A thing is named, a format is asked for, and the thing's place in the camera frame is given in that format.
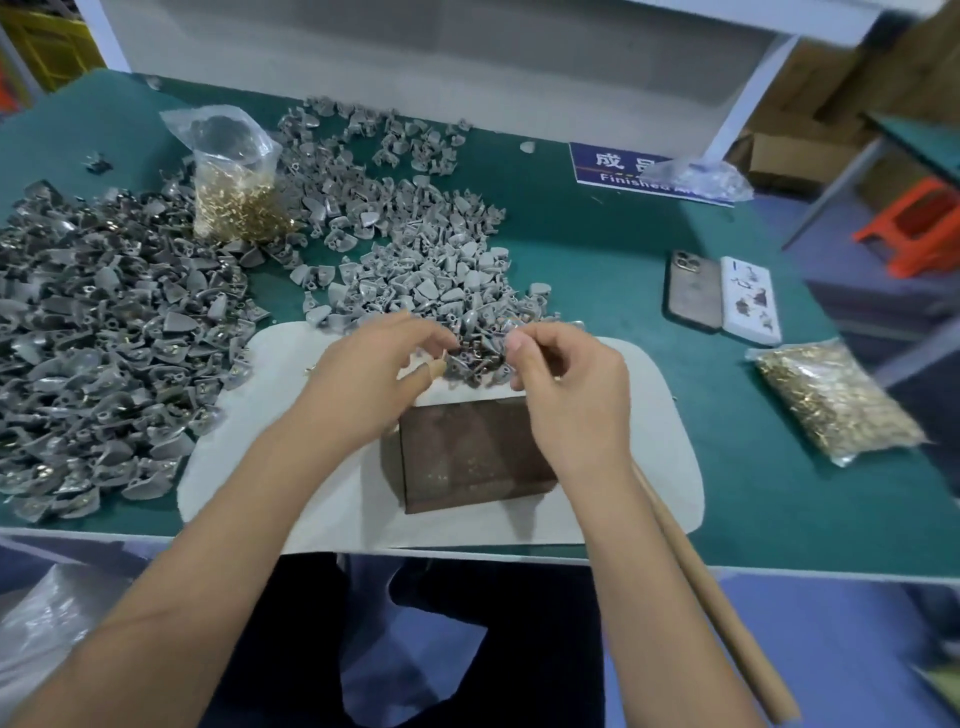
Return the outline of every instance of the wooden stick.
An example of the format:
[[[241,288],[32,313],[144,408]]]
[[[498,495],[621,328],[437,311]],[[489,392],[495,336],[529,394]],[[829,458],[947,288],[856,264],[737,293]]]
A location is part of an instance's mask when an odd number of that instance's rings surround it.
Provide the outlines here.
[[[650,499],[663,538],[673,551],[686,581],[767,717],[774,725],[800,720],[800,707],[790,689],[763,654],[750,630],[740,621],[727,595],[636,463],[634,475]]]

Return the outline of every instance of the purple sign with white text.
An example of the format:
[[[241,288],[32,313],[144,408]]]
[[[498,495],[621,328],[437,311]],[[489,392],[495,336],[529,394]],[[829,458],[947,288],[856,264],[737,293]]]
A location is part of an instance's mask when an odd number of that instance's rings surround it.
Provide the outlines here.
[[[668,161],[670,157],[645,152],[628,152],[625,149],[610,147],[594,147],[592,144],[578,144],[571,141],[570,159],[573,161],[573,174],[580,184],[732,207],[729,202],[699,195],[684,187],[643,179],[642,174],[647,167],[659,161]]]

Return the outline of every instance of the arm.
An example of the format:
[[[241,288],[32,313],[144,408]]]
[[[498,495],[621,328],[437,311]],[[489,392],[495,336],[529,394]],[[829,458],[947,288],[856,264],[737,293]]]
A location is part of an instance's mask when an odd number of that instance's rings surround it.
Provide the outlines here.
[[[623,358],[564,324],[511,332],[507,350],[513,385],[527,392],[534,437],[584,532],[628,724],[765,725],[632,472]]]
[[[397,380],[418,346],[439,354],[456,340],[436,324],[392,314],[331,346],[290,411],[11,728],[196,725],[317,486],[443,371],[435,361]]]

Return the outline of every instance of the person's left hand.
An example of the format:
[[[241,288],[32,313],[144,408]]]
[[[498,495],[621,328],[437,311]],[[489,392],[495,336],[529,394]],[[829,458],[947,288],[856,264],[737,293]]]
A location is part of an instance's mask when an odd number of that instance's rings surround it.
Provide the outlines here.
[[[342,445],[346,456],[395,423],[444,373],[439,357],[458,346],[449,329],[408,311],[373,319],[327,348],[290,413],[307,426],[319,423],[320,436]],[[417,348],[434,360],[397,379]]]

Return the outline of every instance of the white board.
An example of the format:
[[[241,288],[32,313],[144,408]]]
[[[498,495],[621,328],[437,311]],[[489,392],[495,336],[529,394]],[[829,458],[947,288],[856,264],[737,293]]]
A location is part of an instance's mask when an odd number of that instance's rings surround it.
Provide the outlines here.
[[[177,503],[185,522],[223,485],[256,436],[293,403],[306,381],[303,370],[315,364],[337,338],[306,322],[292,322],[265,328],[251,339],[254,374],[243,386],[220,395],[217,404],[226,411],[227,420],[200,438],[180,481]],[[630,370],[634,458],[689,533],[703,521],[703,479],[670,390],[657,365],[641,349],[619,339],[601,341],[621,352]],[[471,389],[439,379],[417,405],[510,396],[517,394],[506,384]],[[323,437],[318,430],[318,440]],[[376,442],[344,461],[318,489],[283,552],[583,542],[560,487],[545,496],[407,516],[387,484]]]

